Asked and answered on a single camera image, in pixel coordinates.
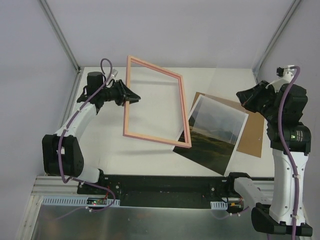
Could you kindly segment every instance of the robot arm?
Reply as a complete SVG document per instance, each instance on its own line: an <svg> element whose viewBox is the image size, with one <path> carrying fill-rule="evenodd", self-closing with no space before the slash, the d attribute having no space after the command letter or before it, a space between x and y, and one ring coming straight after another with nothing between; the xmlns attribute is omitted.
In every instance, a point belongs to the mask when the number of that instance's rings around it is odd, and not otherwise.
<svg viewBox="0 0 320 240"><path fill-rule="evenodd" d="M63 172L67 176L89 183L96 183L100 176L103 176L101 169L86 165L79 146L79 140L90 121L96 117L105 102L115 101L118 106L124 106L126 101L130 104L137 103L141 98L132 92L122 80L114 80L117 71L112 72L112 86L103 87L91 100L83 107L84 102L94 94L104 83L104 75L101 72L89 72L87 75L86 93L77 99L75 112L79 111L76 118L72 120L74 113L65 124L52 135L45 135L42 139L43 165L44 171L53 176L60 176L58 161L58 143L63 131L67 130L63 136L61 158Z"/></svg>
<svg viewBox="0 0 320 240"><path fill-rule="evenodd" d="M272 201L267 199L253 184L247 174L230 173L231 190L240 194L251 209L254 229L268 234L291 234L296 225L297 236L312 236L313 229L306 223L303 213L304 169L311 148L310 130L299 122L307 104L306 90L292 85L282 111L284 140L295 161L295 175L291 161L284 150L278 129L278 111L288 83L294 77L292 65L277 69L279 79L260 82L255 87L240 91L241 105L251 112L259 112L267 120L267 135L270 139L274 160L274 190ZM296 195L295 178L298 178L299 194ZM295 198L298 199L297 214L293 215Z"/></svg>

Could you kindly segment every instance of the pink wooden frame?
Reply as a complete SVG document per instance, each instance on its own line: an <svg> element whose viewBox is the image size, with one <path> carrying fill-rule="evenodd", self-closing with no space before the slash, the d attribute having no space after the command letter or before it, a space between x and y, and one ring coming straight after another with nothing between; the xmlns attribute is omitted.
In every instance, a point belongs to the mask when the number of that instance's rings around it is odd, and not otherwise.
<svg viewBox="0 0 320 240"><path fill-rule="evenodd" d="M180 103L181 103L181 110L182 110L182 119L183 119L183 132L184 132L184 140L182 141L176 141L176 140L170 140L162 137L156 137L156 136L150 136L135 132L129 131L129 102L126 102L124 104L124 120L123 120L123 136L129 137L129 138L135 138L135 139L141 139L156 143L162 143L162 144L168 144L173 145L177 147L182 148L191 148L191 137L190 137L190 129L189 129L189 121L187 116L187 106L186 106L186 97L185 97L185 89L184 89L184 80L182 75L174 73L172 71L169 71L167 69L164 69L162 67L156 66L154 64L151 64L149 62L143 61L141 59L138 59L134 56L128 56L127 57L127 65L126 65L126 86L130 88L130 80L131 80L131 63L138 64L140 66L146 67L148 69L157 71L159 73L168 75L170 77L173 77L178 80L179 85L179 93L180 93Z"/></svg>

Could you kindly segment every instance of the brown cardboard sheet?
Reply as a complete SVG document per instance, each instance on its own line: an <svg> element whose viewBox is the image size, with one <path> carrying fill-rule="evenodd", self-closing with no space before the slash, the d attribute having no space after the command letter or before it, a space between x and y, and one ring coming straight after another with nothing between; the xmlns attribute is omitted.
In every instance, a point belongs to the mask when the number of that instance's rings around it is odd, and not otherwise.
<svg viewBox="0 0 320 240"><path fill-rule="evenodd" d="M262 140L264 135L264 117L260 115L260 113L250 112L245 110L240 103L223 99L217 96L207 95L201 92L196 92L195 97L192 103L192 107L196 103L199 95L204 95L207 98L216 100L222 104L225 104L234 109L240 110L248 114L248 118L246 124L243 129L242 136L240 138L237 151L249 154L258 158L261 158L262 152Z"/></svg>

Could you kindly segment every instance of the landscape photo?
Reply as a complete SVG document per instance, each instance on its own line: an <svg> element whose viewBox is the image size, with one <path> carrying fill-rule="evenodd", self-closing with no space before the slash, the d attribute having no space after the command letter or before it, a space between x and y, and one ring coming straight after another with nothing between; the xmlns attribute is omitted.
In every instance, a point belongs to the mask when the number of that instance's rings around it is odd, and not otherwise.
<svg viewBox="0 0 320 240"><path fill-rule="evenodd" d="M189 115L192 147L173 152L224 175L237 149L248 115L205 96L199 96ZM179 141L184 142L182 132Z"/></svg>

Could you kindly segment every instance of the white wall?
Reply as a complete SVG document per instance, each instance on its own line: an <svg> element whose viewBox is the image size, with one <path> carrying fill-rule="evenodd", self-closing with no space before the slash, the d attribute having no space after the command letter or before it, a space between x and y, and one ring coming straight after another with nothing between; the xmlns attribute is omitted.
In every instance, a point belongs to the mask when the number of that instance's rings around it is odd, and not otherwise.
<svg viewBox="0 0 320 240"><path fill-rule="evenodd" d="M301 67L296 84L307 90L308 104L302 122L312 133L311 153L305 170L303 202L310 223L320 238L320 1L304 0L259 72L260 80L277 78L276 69Z"/></svg>
<svg viewBox="0 0 320 240"><path fill-rule="evenodd" d="M293 0L47 0L81 66L251 68Z"/></svg>
<svg viewBox="0 0 320 240"><path fill-rule="evenodd" d="M15 239L75 76L39 3L0 1L1 240Z"/></svg>

